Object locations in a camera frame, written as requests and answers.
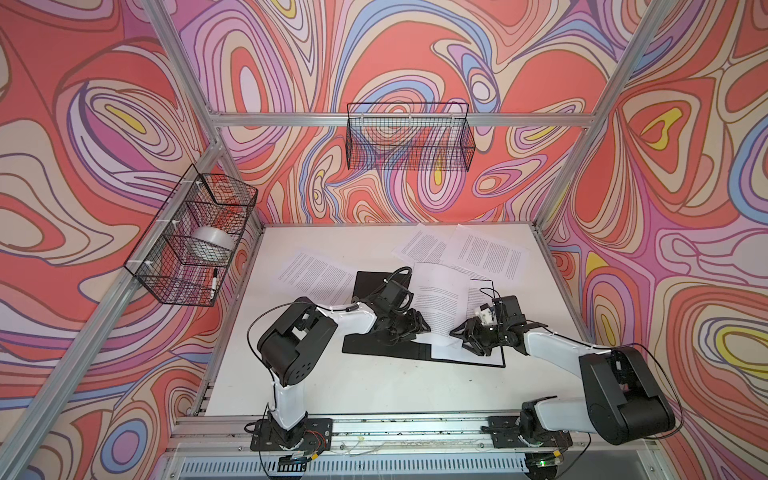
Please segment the orange and black folder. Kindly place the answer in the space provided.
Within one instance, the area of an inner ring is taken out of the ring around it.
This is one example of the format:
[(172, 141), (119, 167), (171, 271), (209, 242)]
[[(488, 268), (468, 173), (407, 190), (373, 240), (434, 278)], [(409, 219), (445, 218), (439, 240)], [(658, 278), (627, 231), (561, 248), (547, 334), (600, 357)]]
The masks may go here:
[(349, 333), (344, 337), (343, 353), (490, 368), (506, 366), (499, 347), (489, 356), (478, 356), (460, 346), (418, 341), (418, 335), (432, 333), (434, 328), (421, 311), (404, 309), (413, 298), (408, 289), (411, 276), (412, 269), (408, 266), (393, 273), (359, 271), (356, 274), (353, 297), (370, 307), (376, 319), (367, 332)]

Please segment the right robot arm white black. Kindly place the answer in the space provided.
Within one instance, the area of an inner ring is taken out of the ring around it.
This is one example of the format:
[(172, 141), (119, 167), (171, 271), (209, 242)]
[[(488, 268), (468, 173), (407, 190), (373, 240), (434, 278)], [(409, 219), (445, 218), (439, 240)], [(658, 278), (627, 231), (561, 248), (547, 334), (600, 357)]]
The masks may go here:
[(528, 320), (514, 296), (480, 306), (450, 336), (477, 356), (509, 347), (581, 381), (579, 397), (545, 396), (522, 404), (511, 430), (528, 445), (539, 446), (556, 432), (597, 434), (611, 445), (622, 445), (659, 439), (677, 427), (665, 393), (637, 348), (598, 346), (559, 334)]

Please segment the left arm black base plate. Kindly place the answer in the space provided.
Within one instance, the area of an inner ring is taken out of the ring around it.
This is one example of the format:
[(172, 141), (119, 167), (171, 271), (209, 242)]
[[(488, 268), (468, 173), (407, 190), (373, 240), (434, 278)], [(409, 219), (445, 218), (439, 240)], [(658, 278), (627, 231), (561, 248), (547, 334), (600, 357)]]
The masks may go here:
[(322, 453), (332, 445), (333, 420), (306, 418), (293, 428), (284, 429), (268, 416), (247, 424), (245, 430), (251, 434), (251, 451)]

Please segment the printed paper sheet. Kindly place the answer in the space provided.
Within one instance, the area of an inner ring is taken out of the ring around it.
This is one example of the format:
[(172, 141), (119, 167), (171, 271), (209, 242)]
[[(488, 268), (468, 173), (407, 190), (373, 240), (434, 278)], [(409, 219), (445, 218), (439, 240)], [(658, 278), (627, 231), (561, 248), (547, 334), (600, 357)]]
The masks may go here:
[(524, 246), (459, 225), (441, 256), (444, 265), (471, 272), (477, 278), (513, 282), (524, 270), (530, 251)]
[(298, 250), (276, 276), (286, 292), (331, 306), (351, 302), (356, 272), (318, 253)]
[(417, 263), (441, 264), (455, 229), (455, 225), (417, 224), (407, 227), (405, 236), (392, 254), (411, 266)]
[(441, 264), (417, 263), (409, 290), (414, 294), (412, 307), (429, 327), (416, 336), (416, 342), (440, 347), (458, 344), (450, 332), (467, 319), (470, 276)]
[[(456, 324), (459, 326), (465, 320), (473, 317), (476, 310), (483, 304), (492, 300), (495, 287), (492, 280), (472, 279), (470, 281), (467, 308), (464, 319)], [(501, 347), (492, 350), (490, 356), (480, 356), (472, 353), (462, 346), (458, 339), (438, 340), (431, 343), (431, 358), (435, 361), (447, 361), (467, 365), (479, 365), (483, 367), (504, 368), (506, 366), (504, 353)]]

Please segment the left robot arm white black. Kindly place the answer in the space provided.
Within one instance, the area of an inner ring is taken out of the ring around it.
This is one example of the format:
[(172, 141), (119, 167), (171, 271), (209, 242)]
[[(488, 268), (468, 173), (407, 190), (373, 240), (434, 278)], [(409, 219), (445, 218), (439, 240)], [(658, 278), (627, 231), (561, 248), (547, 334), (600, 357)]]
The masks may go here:
[(303, 296), (284, 311), (249, 348), (272, 379), (272, 400), (265, 423), (284, 447), (300, 444), (307, 434), (308, 412), (302, 382), (316, 367), (333, 336), (371, 335), (384, 345), (412, 341), (431, 327), (411, 306), (413, 294), (395, 280), (350, 304), (323, 306)]

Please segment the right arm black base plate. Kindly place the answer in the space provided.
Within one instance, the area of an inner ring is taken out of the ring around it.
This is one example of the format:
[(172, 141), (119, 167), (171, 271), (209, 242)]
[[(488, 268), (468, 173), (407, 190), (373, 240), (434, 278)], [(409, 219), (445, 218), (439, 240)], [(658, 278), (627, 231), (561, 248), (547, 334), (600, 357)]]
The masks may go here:
[(573, 445), (568, 432), (545, 430), (526, 412), (522, 416), (489, 416), (480, 431), (490, 436), (493, 447), (497, 449), (568, 450)]

